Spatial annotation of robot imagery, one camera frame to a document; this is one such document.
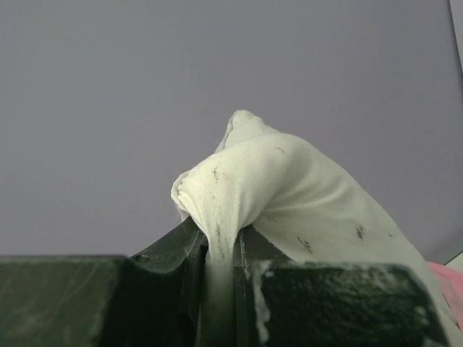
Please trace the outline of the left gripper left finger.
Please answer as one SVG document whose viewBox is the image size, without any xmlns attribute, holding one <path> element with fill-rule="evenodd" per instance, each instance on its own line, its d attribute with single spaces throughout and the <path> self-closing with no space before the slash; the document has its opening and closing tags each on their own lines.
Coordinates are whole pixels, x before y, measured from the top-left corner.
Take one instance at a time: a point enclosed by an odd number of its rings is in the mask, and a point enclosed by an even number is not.
<svg viewBox="0 0 463 347">
<path fill-rule="evenodd" d="M 205 235 L 191 219 L 132 257 L 3 256 L 3 346 L 193 346 Z"/>
</svg>

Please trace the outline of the pink pillow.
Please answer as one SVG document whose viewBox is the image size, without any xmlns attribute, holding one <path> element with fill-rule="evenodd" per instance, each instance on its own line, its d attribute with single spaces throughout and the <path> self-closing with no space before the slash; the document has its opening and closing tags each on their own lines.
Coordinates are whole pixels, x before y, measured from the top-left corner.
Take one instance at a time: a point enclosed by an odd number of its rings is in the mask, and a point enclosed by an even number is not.
<svg viewBox="0 0 463 347">
<path fill-rule="evenodd" d="M 254 226 L 298 262 L 395 262 L 426 285 L 449 343 L 456 315 L 427 262 L 389 214 L 309 142 L 235 112 L 216 151 L 173 183 L 171 198 L 208 239 L 197 346 L 231 346 L 233 248 Z"/>
</svg>

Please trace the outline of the pink satin rose pillowcase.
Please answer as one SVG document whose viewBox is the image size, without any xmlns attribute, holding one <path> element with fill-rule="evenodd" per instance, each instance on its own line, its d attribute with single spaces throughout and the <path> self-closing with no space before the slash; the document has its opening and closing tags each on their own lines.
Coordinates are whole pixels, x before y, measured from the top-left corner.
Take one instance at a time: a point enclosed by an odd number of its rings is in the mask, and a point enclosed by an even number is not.
<svg viewBox="0 0 463 347">
<path fill-rule="evenodd" d="M 443 295 L 456 318 L 456 326 L 462 330 L 462 273 L 445 265 L 428 262 L 437 277 Z"/>
</svg>

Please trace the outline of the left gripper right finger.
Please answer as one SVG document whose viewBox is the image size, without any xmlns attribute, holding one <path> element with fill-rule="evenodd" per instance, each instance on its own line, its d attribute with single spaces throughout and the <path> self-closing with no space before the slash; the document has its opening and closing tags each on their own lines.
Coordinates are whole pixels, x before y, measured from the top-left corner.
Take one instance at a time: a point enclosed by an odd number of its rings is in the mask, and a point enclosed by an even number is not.
<svg viewBox="0 0 463 347">
<path fill-rule="evenodd" d="M 253 227 L 234 245 L 238 346 L 447 346 L 407 267 L 295 262 Z"/>
</svg>

